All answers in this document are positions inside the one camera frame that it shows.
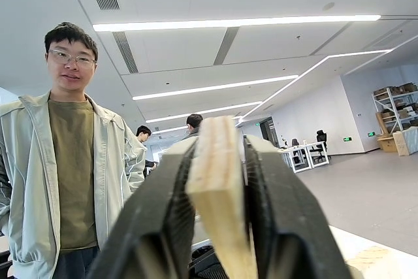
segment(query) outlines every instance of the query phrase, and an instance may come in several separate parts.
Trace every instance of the person in background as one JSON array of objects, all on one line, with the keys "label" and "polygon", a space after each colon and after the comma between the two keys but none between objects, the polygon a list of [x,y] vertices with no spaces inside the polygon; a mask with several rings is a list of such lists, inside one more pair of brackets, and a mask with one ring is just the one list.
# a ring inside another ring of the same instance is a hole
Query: person in background
[{"label": "person in background", "polygon": [[144,181],[145,149],[85,93],[97,70],[94,40],[63,22],[44,43],[51,90],[0,106],[0,228],[16,278],[85,278]]},{"label": "person in background", "polygon": [[189,134],[185,137],[185,139],[188,139],[189,137],[197,137],[199,135],[199,127],[201,126],[202,121],[203,117],[200,114],[191,114],[187,117],[186,124]]},{"label": "person in background", "polygon": [[[146,127],[145,125],[141,125],[138,129],[137,129],[137,139],[139,140],[139,142],[141,143],[141,145],[143,145],[142,143],[146,142],[149,137],[151,136],[151,130],[150,128]],[[147,177],[147,168],[151,168],[151,170],[154,170],[155,168],[157,168],[157,163],[154,161],[149,161],[146,160],[145,161],[145,168],[144,168],[144,177]]]}]

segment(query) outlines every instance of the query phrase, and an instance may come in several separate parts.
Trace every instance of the dark jeans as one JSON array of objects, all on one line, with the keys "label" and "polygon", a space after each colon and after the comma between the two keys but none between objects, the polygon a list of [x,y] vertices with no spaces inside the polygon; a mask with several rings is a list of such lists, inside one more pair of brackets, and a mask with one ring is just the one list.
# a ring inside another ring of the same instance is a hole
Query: dark jeans
[{"label": "dark jeans", "polygon": [[99,253],[99,247],[84,248],[60,254],[53,279],[86,279],[90,265]]}]

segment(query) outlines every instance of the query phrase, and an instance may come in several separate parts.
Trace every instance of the white ceiling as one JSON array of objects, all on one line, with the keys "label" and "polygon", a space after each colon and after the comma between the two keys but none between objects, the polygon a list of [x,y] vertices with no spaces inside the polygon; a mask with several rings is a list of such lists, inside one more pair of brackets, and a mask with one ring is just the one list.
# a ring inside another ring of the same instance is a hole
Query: white ceiling
[{"label": "white ceiling", "polygon": [[[145,120],[263,101],[289,81],[132,101],[132,96],[302,74],[330,54],[393,48],[418,35],[418,8],[411,0],[118,0],[119,10],[100,10],[96,0],[0,0],[0,86],[17,94],[44,93],[50,87],[44,64],[44,34],[62,21],[83,27],[99,44],[99,68],[88,89],[98,103],[121,114],[136,129]],[[335,6],[324,11],[330,3]],[[130,74],[112,33],[92,24],[160,22],[273,16],[382,14],[378,22],[241,27],[222,65],[213,66],[224,28],[125,32],[137,65]],[[388,67],[414,59],[418,41],[361,68]],[[268,116],[295,97],[344,75],[376,54],[328,59],[256,110]],[[245,114],[251,107],[217,114]],[[150,123],[154,129],[180,127],[185,119]],[[161,145],[185,131],[161,134]]]}]

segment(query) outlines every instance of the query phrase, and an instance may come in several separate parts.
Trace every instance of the office desk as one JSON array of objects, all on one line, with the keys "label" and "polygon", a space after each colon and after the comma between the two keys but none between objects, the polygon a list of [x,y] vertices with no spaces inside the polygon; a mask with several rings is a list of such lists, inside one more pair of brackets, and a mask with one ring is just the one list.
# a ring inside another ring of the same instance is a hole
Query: office desk
[{"label": "office desk", "polygon": [[[322,145],[322,154],[325,158],[325,161],[322,163],[314,163],[314,159],[313,157],[317,157],[317,156],[312,156],[312,153],[310,151],[310,148],[312,147],[314,150],[317,149],[317,145]],[[327,150],[325,149],[325,144],[324,142],[316,142],[316,143],[309,143],[306,145],[306,149],[309,151],[309,158],[312,164],[312,168],[316,168],[322,165],[327,165],[329,164],[329,158],[328,158],[328,154],[327,154]]]},{"label": "office desk", "polygon": [[[296,166],[305,164],[305,162],[303,162],[304,159],[305,159],[304,155],[302,153],[303,150],[305,151],[305,156],[306,156],[306,161],[307,161],[308,166],[303,167],[303,168],[299,168],[299,169],[296,170]],[[308,151],[306,145],[293,146],[293,147],[289,147],[289,148],[286,148],[286,149],[279,149],[278,151],[279,151],[279,153],[282,154],[283,160],[285,161],[285,163],[290,168],[293,169],[294,173],[298,173],[298,172],[301,172],[301,171],[312,169],[312,159],[309,157],[309,151]],[[295,160],[293,159],[294,157],[296,157],[296,156],[294,156],[295,152],[296,152],[297,156],[299,157],[299,162],[298,163],[295,163]]]}]

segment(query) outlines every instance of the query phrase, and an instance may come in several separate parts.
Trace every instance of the gray floor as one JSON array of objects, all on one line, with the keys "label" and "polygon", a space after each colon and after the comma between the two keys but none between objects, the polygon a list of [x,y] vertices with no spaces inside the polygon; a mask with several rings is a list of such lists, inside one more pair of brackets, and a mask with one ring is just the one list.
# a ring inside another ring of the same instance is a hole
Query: gray floor
[{"label": "gray floor", "polygon": [[329,224],[418,255],[418,153],[381,150],[335,156],[297,175],[318,198]]}]

